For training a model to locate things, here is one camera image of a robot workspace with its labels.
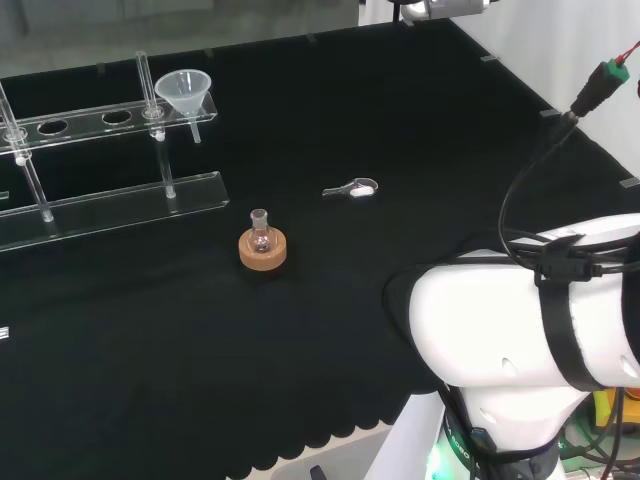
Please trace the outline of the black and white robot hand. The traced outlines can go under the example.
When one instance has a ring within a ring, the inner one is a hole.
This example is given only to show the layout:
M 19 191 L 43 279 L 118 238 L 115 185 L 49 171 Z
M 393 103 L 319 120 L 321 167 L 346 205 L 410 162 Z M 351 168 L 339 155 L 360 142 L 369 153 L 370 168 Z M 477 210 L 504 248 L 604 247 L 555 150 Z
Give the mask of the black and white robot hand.
M 481 14 L 490 5 L 490 0 L 404 1 L 400 15 L 408 22 L 449 19 Z

